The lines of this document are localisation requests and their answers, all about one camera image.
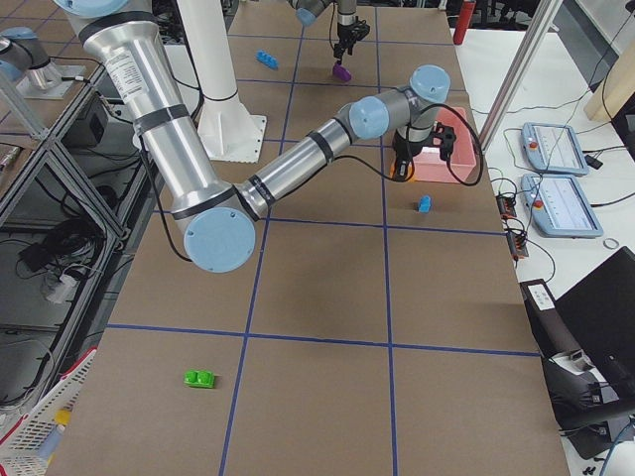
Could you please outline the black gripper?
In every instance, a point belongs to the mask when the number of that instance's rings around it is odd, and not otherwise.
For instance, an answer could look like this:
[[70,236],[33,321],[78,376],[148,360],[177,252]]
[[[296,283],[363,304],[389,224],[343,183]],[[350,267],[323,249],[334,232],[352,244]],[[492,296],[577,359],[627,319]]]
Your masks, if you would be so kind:
[[438,149],[441,160],[449,162],[454,150],[455,132],[449,125],[437,121],[432,127],[421,129],[411,124],[398,128],[392,139],[392,148],[398,158],[409,159],[424,147]]
[[354,46],[364,40],[370,33],[370,26],[365,20],[355,17],[347,25],[337,24],[338,41],[333,46],[333,56],[342,59],[345,54],[351,55]]

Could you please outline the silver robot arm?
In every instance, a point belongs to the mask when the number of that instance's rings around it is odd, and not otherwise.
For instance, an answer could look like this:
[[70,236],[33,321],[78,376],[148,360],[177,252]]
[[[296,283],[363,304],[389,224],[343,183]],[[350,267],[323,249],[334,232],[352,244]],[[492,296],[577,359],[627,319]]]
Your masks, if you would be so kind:
[[62,8],[86,51],[105,66],[127,105],[143,152],[152,156],[173,196],[172,215],[185,250],[199,268],[225,273],[242,266],[255,248],[255,223],[348,146],[393,132],[420,149],[445,105],[450,79],[433,64],[409,82],[343,106],[298,144],[246,181],[234,184],[214,171],[214,159],[259,156],[265,118],[241,103],[222,9],[216,1],[182,1],[178,8],[200,86],[208,92],[193,119],[176,84],[147,1],[64,1]]
[[370,32],[367,22],[357,15],[355,0],[289,0],[288,4],[295,10],[297,19],[304,27],[311,26],[331,4],[334,5],[337,42],[331,48],[338,64],[342,63],[344,55],[351,56],[354,46]]

